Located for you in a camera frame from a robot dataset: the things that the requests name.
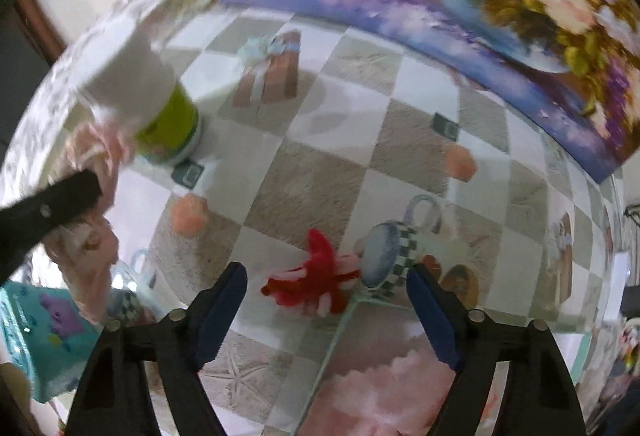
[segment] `checkered tablecloth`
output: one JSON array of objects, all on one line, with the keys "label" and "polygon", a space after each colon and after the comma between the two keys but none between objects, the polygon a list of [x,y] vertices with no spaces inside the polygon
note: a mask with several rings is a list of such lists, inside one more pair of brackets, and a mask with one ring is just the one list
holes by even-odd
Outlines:
[{"label": "checkered tablecloth", "polygon": [[[302,32],[297,98],[234,108],[238,48],[289,29]],[[147,219],[157,222],[150,256],[181,301],[212,286],[230,260],[248,270],[241,310],[202,373],[231,435],[293,430],[337,324],[277,307],[259,292],[266,276],[305,260],[309,228],[350,252],[373,226],[402,220],[418,194],[436,197],[447,232],[470,248],[480,304],[495,320],[544,318],[571,331],[598,322],[609,295],[604,210],[617,235],[622,185],[596,185],[493,93],[377,36],[255,8],[217,6],[196,16],[163,55],[206,120],[193,154],[205,167],[194,192],[209,204],[206,230],[178,238],[169,210],[186,190],[164,169],[136,161],[134,170],[166,192],[164,210]],[[458,142],[478,164],[468,183],[446,173],[451,140],[431,127],[436,112],[460,126]],[[547,238],[565,213],[572,294],[555,307]]]}]

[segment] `table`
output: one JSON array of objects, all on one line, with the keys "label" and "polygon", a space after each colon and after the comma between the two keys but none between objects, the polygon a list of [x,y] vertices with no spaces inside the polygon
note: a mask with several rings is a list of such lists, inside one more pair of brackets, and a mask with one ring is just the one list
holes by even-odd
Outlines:
[{"label": "table", "polygon": [[[247,267],[247,296],[218,358],[201,375],[230,435],[290,432],[334,334],[336,318],[295,317],[259,293],[269,273],[305,260],[312,226],[347,253],[371,227],[401,220],[414,196],[430,194],[444,211],[447,235],[472,248],[479,304],[494,320],[524,325],[544,318],[556,331],[600,323],[609,294],[603,218],[606,210],[618,238],[622,174],[596,185],[493,93],[378,36],[308,16],[161,1],[138,2],[136,11],[143,26],[154,23],[152,38],[164,30],[156,45],[204,116],[192,158],[206,169],[194,192],[207,198],[209,223],[197,238],[176,236],[170,209],[186,190],[168,170],[139,159],[123,171],[110,219],[120,258],[127,262],[148,248],[185,304],[212,286],[229,260]],[[235,108],[238,48],[251,36],[289,29],[302,32],[298,96]],[[63,77],[72,52],[18,126],[0,172],[4,204],[42,183],[59,132],[78,112]],[[436,112],[459,124],[458,142],[478,164],[468,183],[446,173],[449,140],[431,127]],[[24,156],[29,149],[31,160]],[[573,229],[573,289],[555,308],[548,233],[565,213]]]}]

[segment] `stuffed toy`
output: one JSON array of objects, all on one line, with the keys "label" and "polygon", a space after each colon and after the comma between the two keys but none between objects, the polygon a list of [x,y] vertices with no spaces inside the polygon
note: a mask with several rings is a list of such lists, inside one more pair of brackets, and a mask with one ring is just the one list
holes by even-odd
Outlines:
[{"label": "stuffed toy", "polygon": [[359,258],[335,257],[328,239],[315,228],[308,233],[308,251],[302,266],[272,275],[260,291],[280,306],[301,305],[308,316],[342,313],[348,302],[345,291],[360,278]]}]

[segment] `screw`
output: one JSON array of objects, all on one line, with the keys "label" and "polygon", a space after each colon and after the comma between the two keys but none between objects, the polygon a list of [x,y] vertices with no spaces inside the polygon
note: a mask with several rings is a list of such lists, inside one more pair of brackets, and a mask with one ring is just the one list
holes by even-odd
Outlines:
[{"label": "screw", "polygon": [[114,332],[120,329],[120,321],[112,320],[107,322],[106,325],[107,331]]},{"label": "screw", "polygon": [[472,322],[484,322],[484,319],[486,318],[486,315],[484,314],[483,311],[480,310],[471,310],[469,312],[469,319]]},{"label": "screw", "polygon": [[178,322],[181,321],[183,318],[185,318],[187,316],[187,311],[183,310],[182,308],[176,308],[175,310],[171,310],[169,312],[169,318],[173,321],[173,322]]},{"label": "screw", "polygon": [[533,321],[533,327],[538,331],[546,331],[549,329],[549,326],[542,319],[536,319]]}]

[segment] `checkered mug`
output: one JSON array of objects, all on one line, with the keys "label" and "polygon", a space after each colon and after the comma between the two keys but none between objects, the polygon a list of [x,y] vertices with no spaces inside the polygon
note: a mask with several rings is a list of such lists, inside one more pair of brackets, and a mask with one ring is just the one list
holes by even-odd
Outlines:
[{"label": "checkered mug", "polygon": [[[415,224],[415,207],[428,202],[430,209],[425,220]],[[373,298],[391,300],[406,282],[406,274],[418,259],[420,233],[439,233],[442,212],[437,201],[426,194],[413,198],[399,221],[388,221],[374,226],[356,244],[360,256],[360,281],[364,291]]]}]

